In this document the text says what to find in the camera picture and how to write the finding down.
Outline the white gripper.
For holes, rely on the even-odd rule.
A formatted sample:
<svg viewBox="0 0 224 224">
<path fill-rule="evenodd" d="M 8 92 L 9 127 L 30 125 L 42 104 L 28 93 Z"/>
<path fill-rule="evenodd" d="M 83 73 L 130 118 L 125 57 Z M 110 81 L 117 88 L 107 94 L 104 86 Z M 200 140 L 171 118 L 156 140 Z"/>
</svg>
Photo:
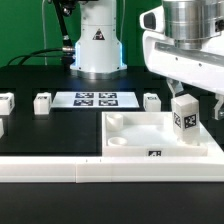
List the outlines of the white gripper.
<svg viewBox="0 0 224 224">
<path fill-rule="evenodd" d="M 214 92 L 215 119 L 224 119 L 224 32 L 205 41 L 201 50 L 181 50 L 172 39 L 152 31 L 143 33 L 142 42 L 148 70 L 168 77 L 172 97 L 183 91 L 181 82 Z"/>
</svg>

